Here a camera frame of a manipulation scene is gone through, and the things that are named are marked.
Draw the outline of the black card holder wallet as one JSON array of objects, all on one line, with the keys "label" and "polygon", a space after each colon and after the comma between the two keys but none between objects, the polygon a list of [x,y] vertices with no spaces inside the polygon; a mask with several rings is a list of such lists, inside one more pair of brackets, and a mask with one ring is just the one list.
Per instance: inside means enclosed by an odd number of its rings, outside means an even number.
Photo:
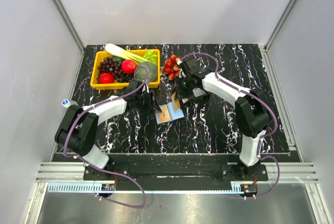
[{"label": "black card holder wallet", "polygon": [[[181,119],[183,118],[185,115],[182,111],[182,109],[178,109],[177,111],[174,111],[174,108],[172,106],[172,102],[169,102],[168,104],[165,104],[168,106],[168,110],[169,110],[169,113],[171,115],[171,120],[168,121],[168,122],[172,122],[172,121],[175,121],[175,120],[178,120],[178,119]],[[158,119],[158,116],[159,116],[159,113],[160,112],[156,112],[155,115],[156,115],[156,120],[157,120],[157,124],[163,124],[159,121]]]}]

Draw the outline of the yellow plastic basket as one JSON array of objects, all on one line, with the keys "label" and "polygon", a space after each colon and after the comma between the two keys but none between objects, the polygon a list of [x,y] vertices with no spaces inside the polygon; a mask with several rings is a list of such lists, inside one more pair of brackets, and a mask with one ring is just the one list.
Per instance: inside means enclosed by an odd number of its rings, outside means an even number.
[{"label": "yellow plastic basket", "polygon": [[[160,50],[159,49],[152,49],[154,51],[154,53],[157,55],[157,80],[154,82],[151,82],[149,84],[149,88],[158,88],[158,86],[160,85]],[[97,76],[98,76],[98,66],[100,64],[100,62],[103,61],[103,59],[105,57],[110,57],[112,56],[110,53],[108,53],[107,51],[98,51],[95,54],[95,59],[94,59],[94,66],[92,69],[92,74],[91,74],[91,80],[90,80],[90,86],[95,88],[96,90],[118,90],[118,89],[122,89],[124,87],[127,87],[129,85],[128,82],[124,82],[124,83],[118,83],[117,81],[115,81],[114,83],[111,84],[99,84],[97,81]]]}]

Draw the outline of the aluminium frame rail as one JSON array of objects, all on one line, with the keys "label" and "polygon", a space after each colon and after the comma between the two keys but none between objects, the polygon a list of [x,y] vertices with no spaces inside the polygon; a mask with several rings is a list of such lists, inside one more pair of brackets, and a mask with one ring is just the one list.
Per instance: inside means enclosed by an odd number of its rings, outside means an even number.
[{"label": "aluminium frame rail", "polygon": [[[304,183],[304,184],[317,184],[318,178],[311,163],[304,162],[281,162],[279,164],[272,162],[265,162],[264,168],[260,170],[257,176],[260,183],[274,183],[278,179],[279,183],[291,184],[291,183]],[[165,178],[204,178],[207,179],[213,172],[194,172],[194,173],[177,173],[168,172],[163,173],[162,168],[158,167],[157,172],[145,172],[140,171],[138,167],[133,169],[125,168],[121,171],[126,171],[128,176],[133,178],[143,177],[145,175],[152,176],[158,179]],[[110,174],[103,174],[102,172],[95,171],[91,167],[87,167],[84,163],[80,162],[43,162],[40,165],[39,172],[36,178],[39,182],[83,182],[83,181],[110,181],[114,179]]]}]

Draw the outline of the white green leek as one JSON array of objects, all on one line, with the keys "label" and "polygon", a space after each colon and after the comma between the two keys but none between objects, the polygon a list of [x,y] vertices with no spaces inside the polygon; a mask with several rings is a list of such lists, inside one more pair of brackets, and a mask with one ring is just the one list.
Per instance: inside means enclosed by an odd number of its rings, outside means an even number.
[{"label": "white green leek", "polygon": [[147,61],[147,59],[111,43],[106,44],[104,49],[111,55],[123,58],[124,60],[132,60],[137,63],[142,63]]}]

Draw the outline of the red cherry bunch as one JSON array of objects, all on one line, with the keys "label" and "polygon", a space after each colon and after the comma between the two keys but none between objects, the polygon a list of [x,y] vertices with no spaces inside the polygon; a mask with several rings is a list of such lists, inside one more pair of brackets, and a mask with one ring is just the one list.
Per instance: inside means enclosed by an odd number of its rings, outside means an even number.
[{"label": "red cherry bunch", "polygon": [[169,80],[175,80],[176,77],[180,75],[181,68],[178,65],[178,61],[180,60],[180,57],[172,55],[169,59],[165,61],[163,73],[167,76]]}]

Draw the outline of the black card box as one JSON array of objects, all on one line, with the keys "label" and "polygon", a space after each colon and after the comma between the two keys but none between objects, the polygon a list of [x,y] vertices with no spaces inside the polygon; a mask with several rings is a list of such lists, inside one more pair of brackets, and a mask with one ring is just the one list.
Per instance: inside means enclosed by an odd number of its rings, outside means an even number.
[{"label": "black card box", "polygon": [[194,88],[193,93],[188,99],[190,104],[198,104],[198,103],[205,103],[209,100],[211,94],[207,91],[204,91],[200,88]]}]

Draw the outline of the red apple lower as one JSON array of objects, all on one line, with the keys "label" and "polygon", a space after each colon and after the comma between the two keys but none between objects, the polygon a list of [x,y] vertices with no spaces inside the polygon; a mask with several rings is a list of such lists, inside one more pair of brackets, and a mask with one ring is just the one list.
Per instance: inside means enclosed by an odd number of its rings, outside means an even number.
[{"label": "red apple lower", "polygon": [[99,82],[101,84],[112,84],[114,83],[114,76],[111,73],[102,73],[99,76]]}]

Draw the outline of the purple grape bunch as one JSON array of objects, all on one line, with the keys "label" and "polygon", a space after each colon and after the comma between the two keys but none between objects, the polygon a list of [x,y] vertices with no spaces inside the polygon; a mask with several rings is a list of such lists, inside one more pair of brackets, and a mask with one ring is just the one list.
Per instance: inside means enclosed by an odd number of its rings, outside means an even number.
[{"label": "purple grape bunch", "polygon": [[122,71],[121,68],[122,63],[117,63],[111,60],[111,57],[105,57],[102,62],[100,62],[98,66],[98,76],[97,81],[99,82],[99,76],[102,73],[111,73],[114,76],[114,82],[117,81],[118,83],[129,82],[133,77],[132,75],[127,75]]}]

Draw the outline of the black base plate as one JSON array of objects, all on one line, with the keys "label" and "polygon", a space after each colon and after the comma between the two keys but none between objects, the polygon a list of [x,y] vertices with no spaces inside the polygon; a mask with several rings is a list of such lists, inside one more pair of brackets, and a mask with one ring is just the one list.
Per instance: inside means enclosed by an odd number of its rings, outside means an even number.
[{"label": "black base plate", "polygon": [[228,154],[112,154],[106,169],[114,176],[86,167],[85,181],[116,181],[118,190],[137,190],[127,177],[150,191],[220,191],[231,189],[232,182],[268,182],[267,169],[260,164],[252,169],[241,166],[238,155]]}]

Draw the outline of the brown credit card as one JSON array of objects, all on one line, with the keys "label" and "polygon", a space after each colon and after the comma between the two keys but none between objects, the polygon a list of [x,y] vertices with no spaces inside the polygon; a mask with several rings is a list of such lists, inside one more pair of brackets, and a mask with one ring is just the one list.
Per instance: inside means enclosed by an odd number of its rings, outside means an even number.
[{"label": "brown credit card", "polygon": [[160,106],[161,112],[159,113],[158,119],[161,123],[168,122],[171,120],[171,115],[167,105]]}]

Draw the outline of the green avocado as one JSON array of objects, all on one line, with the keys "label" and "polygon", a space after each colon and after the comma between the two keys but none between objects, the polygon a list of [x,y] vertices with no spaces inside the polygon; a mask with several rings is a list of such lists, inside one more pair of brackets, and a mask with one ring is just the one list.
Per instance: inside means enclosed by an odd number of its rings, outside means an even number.
[{"label": "green avocado", "polygon": [[117,63],[122,63],[124,61],[123,58],[117,57],[117,56],[112,56],[111,60],[114,61],[114,62],[117,62]]}]

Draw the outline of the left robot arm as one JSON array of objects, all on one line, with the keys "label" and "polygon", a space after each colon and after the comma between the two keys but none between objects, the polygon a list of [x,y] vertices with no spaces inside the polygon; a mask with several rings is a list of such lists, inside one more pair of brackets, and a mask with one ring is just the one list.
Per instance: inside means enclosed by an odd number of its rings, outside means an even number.
[{"label": "left robot arm", "polygon": [[55,142],[63,147],[65,156],[70,150],[85,163],[93,165],[95,174],[103,180],[112,176],[113,167],[108,164],[108,155],[95,144],[98,126],[131,110],[138,110],[144,115],[161,111],[154,92],[149,90],[145,82],[134,78],[119,93],[101,102],[80,107],[65,100],[63,108],[66,112],[56,131]]}]

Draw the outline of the green lettuce leaf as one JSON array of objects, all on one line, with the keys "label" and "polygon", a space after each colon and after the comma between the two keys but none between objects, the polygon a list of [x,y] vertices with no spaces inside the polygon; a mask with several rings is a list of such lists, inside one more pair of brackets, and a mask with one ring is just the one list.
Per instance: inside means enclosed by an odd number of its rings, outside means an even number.
[{"label": "green lettuce leaf", "polygon": [[146,60],[152,62],[155,66],[158,65],[158,55],[155,53],[154,50],[148,50],[143,58],[145,58]]}]

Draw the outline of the plastic water bottle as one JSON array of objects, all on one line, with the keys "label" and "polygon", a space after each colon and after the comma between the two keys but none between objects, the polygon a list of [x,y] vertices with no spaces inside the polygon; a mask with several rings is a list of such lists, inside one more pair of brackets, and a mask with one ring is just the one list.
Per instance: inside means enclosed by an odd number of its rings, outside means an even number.
[{"label": "plastic water bottle", "polygon": [[68,107],[70,107],[70,106],[71,106],[71,101],[68,100],[68,99],[64,99],[64,100],[62,101],[62,106],[63,106],[63,108],[68,108]]}]

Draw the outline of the red apple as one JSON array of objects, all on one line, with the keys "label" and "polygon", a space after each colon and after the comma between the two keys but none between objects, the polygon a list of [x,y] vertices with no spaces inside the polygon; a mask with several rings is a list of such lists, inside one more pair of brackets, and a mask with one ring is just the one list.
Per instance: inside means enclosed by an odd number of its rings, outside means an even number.
[{"label": "red apple", "polygon": [[121,64],[122,71],[127,75],[132,75],[135,72],[137,64],[133,60],[124,60]]},{"label": "red apple", "polygon": [[114,76],[111,73],[102,73],[99,76],[99,82],[101,84],[112,84],[114,83]]}]

